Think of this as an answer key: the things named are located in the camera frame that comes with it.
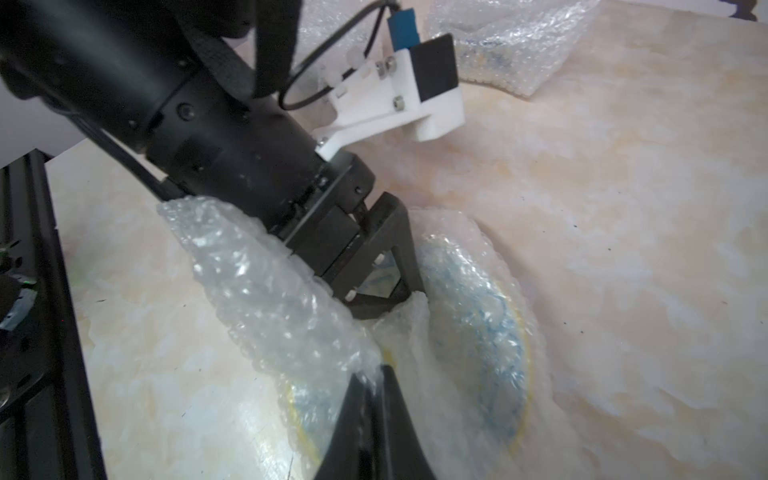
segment plastic wrap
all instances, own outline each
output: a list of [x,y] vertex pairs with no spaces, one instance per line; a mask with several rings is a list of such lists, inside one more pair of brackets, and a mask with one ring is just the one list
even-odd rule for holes
[[532,95],[569,56],[600,0],[435,0],[429,37],[452,33],[462,80]]
[[158,210],[193,257],[195,279],[232,340],[256,371],[275,379],[283,423],[312,468],[330,442],[350,375],[373,378],[379,348],[259,220],[209,197]]
[[429,309],[412,296],[372,330],[437,477],[591,478],[504,260],[460,212],[409,215]]
[[[535,319],[463,214],[411,211],[427,296],[363,323],[235,207],[188,197],[159,210],[243,354],[279,383],[306,477],[326,450],[350,375],[371,376],[382,361],[395,367],[440,480],[587,476],[578,439],[551,399]],[[387,262],[381,267],[376,286],[396,278]]]
[[[303,2],[293,64],[295,65],[306,58],[312,50],[323,43],[367,3],[369,0],[307,0]],[[314,65],[299,77],[290,89],[286,97],[287,101],[289,103],[298,101],[309,97],[328,84],[336,86],[336,82],[340,83],[342,72],[351,66],[347,61],[347,54],[353,48],[359,49],[362,54],[362,50],[370,38],[375,20],[376,13],[368,15],[365,20],[323,54]],[[384,31],[386,31],[384,28],[379,30],[370,53],[371,58],[379,59],[382,57],[381,38]],[[336,110],[327,98],[322,98],[310,106],[302,108],[299,112],[300,119],[312,128],[329,124],[336,118]]]

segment screw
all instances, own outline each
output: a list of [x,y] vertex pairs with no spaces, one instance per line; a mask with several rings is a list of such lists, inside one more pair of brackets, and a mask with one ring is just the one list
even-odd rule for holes
[[376,62],[376,71],[379,72],[379,78],[386,77],[386,66],[383,61]]
[[398,95],[392,100],[392,105],[395,106],[396,111],[403,111],[406,108],[406,101],[402,99],[402,96]]
[[384,62],[384,65],[386,65],[386,70],[390,74],[395,73],[395,70],[397,70],[397,60],[395,60],[395,57],[387,57]]
[[194,108],[192,108],[192,105],[190,104],[179,104],[179,106],[176,107],[176,113],[179,115],[179,118],[184,121],[191,121],[195,118]]

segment marble table surface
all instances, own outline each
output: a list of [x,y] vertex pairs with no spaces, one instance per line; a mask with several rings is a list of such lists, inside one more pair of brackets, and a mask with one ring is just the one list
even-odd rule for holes
[[[602,8],[533,98],[351,149],[373,198],[478,221],[598,478],[765,478],[768,25]],[[154,198],[89,141],[48,174],[110,478],[302,478]]]

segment bubble wrap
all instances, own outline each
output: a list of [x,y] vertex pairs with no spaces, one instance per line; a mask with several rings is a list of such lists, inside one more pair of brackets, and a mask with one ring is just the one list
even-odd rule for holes
[[453,210],[410,210],[429,298],[372,327],[437,478],[591,478],[544,340],[504,260]]
[[528,97],[569,56],[600,0],[435,0],[430,38],[452,33],[462,80]]
[[[587,478],[573,428],[551,399],[535,319],[506,265],[459,212],[411,210],[429,297],[359,322],[261,223],[206,197],[158,207],[195,277],[257,371],[278,382],[283,422],[311,478],[349,377],[395,367],[440,480]],[[391,266],[382,263],[381,283]]]
[[[323,43],[333,32],[344,25],[362,7],[368,4],[368,0],[306,0],[302,3],[301,19],[299,22],[299,34],[296,39],[296,53],[293,56],[294,66],[306,58],[315,48]],[[323,78],[323,70],[335,72],[339,76],[349,68],[346,60],[347,52],[351,48],[364,50],[373,30],[376,20],[376,12],[354,27],[344,35],[337,43],[321,56],[288,92],[286,99],[289,103],[309,97],[327,83]],[[376,36],[376,42],[370,53],[370,57],[379,59],[382,57],[381,39],[385,34],[381,28]],[[336,118],[336,110],[328,102],[327,97],[299,110],[300,120],[306,122],[306,126],[319,127],[326,125]]]
[[194,277],[232,340],[256,371],[275,379],[292,443],[316,463],[349,377],[378,372],[369,332],[301,259],[233,205],[187,197],[158,211],[192,256]]

